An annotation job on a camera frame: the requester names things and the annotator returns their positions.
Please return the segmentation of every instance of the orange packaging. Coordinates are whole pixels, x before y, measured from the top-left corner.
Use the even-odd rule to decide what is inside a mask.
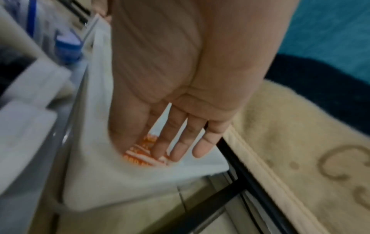
[[[134,144],[131,146],[130,149],[125,152],[123,158],[139,166],[168,166],[171,164],[171,160],[167,153],[159,159],[155,159],[150,155],[150,150],[157,138],[156,135],[146,135],[139,145]]]

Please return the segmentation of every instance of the beige towel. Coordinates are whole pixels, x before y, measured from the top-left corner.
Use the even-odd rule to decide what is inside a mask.
[[[370,233],[369,137],[264,81],[224,138],[299,233]]]

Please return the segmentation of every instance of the palm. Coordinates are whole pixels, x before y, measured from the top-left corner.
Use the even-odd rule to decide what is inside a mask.
[[[194,156],[203,156],[218,142],[262,80],[279,45],[256,45],[250,36],[254,27],[248,30],[240,9],[244,1],[233,2],[118,1],[112,24],[109,129],[120,150],[146,134],[169,102],[173,106],[153,156],[164,154],[186,119],[170,154],[173,160],[182,157],[207,121]],[[222,9],[219,15],[209,10],[215,6]]]

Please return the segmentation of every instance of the orange snack package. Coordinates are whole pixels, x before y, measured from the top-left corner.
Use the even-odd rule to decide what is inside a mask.
[[[159,159],[155,159],[150,155],[150,150],[157,138],[156,135],[146,135],[140,145],[134,144],[131,146],[124,153],[123,158],[139,166],[168,166],[171,160],[167,153]]]

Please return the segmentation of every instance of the black metal bar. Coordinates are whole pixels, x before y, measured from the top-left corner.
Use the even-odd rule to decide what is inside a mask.
[[[266,191],[261,187],[258,181],[253,177],[245,165],[240,162],[239,158],[234,154],[232,149],[227,145],[224,139],[221,139],[217,147],[229,163],[234,167],[238,175],[238,180],[241,178],[245,182],[247,190],[259,201],[268,216],[272,219],[276,227],[282,234],[297,234],[298,232],[276,206],[273,200],[269,197]]]
[[[75,4],[86,15],[91,16],[91,12],[86,7],[82,6],[81,3],[79,3],[78,1],[72,0],[71,3]]]
[[[83,23],[84,25],[87,24],[87,18],[83,14],[81,14],[78,10],[73,8],[73,6],[69,2],[65,0],[58,0],[58,1],[63,6],[65,6],[68,10],[70,10],[75,16],[77,16],[81,23]]]
[[[204,202],[172,221],[155,234],[188,234],[207,220],[235,196],[245,190],[245,182],[238,179],[226,188],[215,193]]]

